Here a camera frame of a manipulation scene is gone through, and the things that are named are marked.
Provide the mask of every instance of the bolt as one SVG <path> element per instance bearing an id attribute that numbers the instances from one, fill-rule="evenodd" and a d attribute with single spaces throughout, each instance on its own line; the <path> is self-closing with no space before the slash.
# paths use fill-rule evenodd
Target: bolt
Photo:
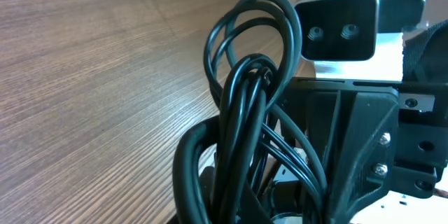
<path id="1" fill-rule="evenodd" d="M 320 27 L 312 27 L 308 33 L 308 39 L 320 41 L 323 39 L 323 30 Z"/>
<path id="2" fill-rule="evenodd" d="M 378 176 L 386 176 L 387 174 L 387 165 L 385 164 L 376 164 L 372 169 Z"/>
<path id="3" fill-rule="evenodd" d="M 348 40 L 356 38 L 358 34 L 359 34 L 359 27 L 357 27 L 354 24 L 344 25 L 341 32 L 342 38 Z"/>
<path id="4" fill-rule="evenodd" d="M 385 132 L 379 139 L 379 144 L 383 146 L 388 146 L 391 143 L 391 135 L 389 132 Z"/>

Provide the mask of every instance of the black connector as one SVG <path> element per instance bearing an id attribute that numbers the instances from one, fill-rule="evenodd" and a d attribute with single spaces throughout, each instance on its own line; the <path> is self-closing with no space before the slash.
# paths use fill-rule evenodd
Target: black connector
<path id="1" fill-rule="evenodd" d="M 421 21 L 426 0 L 379 0 L 378 33 L 411 32 Z"/>

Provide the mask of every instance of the wood grain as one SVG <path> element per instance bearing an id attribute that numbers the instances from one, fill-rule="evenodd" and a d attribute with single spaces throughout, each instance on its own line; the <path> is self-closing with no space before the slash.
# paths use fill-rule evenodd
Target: wood grain
<path id="1" fill-rule="evenodd" d="M 0 0 L 0 223 L 165 223 L 176 143 L 217 113 L 205 38 L 237 1 Z M 239 55 L 280 56 L 271 29 L 242 35 Z"/>

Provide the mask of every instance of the screw hole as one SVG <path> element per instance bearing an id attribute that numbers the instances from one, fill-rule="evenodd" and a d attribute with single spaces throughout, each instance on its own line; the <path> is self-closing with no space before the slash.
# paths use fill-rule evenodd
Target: screw hole
<path id="1" fill-rule="evenodd" d="M 425 181 L 415 181 L 415 186 L 420 190 L 431 191 L 433 190 L 433 185 Z"/>
<path id="2" fill-rule="evenodd" d="M 405 105 L 408 108 L 415 108 L 418 104 L 419 104 L 419 102 L 414 98 L 409 98 L 405 101 Z"/>
<path id="3" fill-rule="evenodd" d="M 434 143 L 431 143 L 430 141 L 422 141 L 419 143 L 419 148 L 423 151 L 433 151 Z"/>

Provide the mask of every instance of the cable bundle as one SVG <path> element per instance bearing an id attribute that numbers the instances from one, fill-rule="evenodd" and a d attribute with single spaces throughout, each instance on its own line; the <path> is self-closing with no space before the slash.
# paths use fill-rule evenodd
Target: cable bundle
<path id="1" fill-rule="evenodd" d="M 272 17 L 254 18 L 235 28 L 238 15 L 253 10 Z M 283 57 L 278 69 L 260 53 L 236 61 L 232 40 L 258 25 L 271 26 L 281 34 Z M 212 56 L 213 45 L 224 27 L 225 38 Z M 212 29 L 204 49 L 204 68 L 220 114 L 189 129 L 176 149 L 173 184 L 181 223 L 235 223 L 244 187 L 248 185 L 255 195 L 260 194 L 268 153 L 297 176 L 311 196 L 317 216 L 321 216 L 327 188 L 322 164 L 303 132 L 276 105 L 298 68 L 301 47 L 299 19 L 288 0 L 241 0 Z M 221 87 L 216 74 L 224 52 L 232 70 Z M 274 131 L 277 119 L 304 148 L 311 169 Z M 212 144 L 217 144 L 217 162 L 209 198 L 202 196 L 197 166 L 200 154 Z"/>

